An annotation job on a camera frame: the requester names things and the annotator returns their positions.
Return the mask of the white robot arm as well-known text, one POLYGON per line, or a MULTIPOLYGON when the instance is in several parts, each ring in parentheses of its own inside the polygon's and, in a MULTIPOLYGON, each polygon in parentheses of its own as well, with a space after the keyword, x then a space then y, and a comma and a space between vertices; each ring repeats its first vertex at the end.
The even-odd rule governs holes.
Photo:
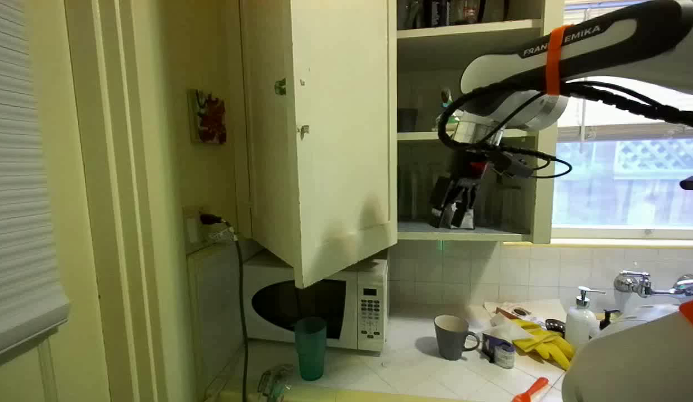
POLYGON ((602 77, 645 80, 693 95, 693 0, 643 0, 577 24, 560 24, 519 50, 474 58, 461 75, 461 97, 436 120, 438 142, 450 149, 449 191, 436 206, 445 223, 472 210, 467 185, 478 185, 487 165, 500 175, 537 180, 519 156, 572 165, 553 155, 505 148, 507 125, 549 127, 568 99, 602 104, 627 115, 693 127, 693 111, 659 104, 602 77))

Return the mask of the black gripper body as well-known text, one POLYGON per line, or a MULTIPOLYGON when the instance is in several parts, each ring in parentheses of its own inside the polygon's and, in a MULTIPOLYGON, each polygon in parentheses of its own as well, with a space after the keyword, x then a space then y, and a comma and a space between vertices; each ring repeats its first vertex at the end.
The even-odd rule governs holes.
POLYGON ((436 191, 454 197, 467 185, 476 185, 487 167, 505 171, 510 158, 488 149, 454 149, 447 173, 438 176, 436 191))

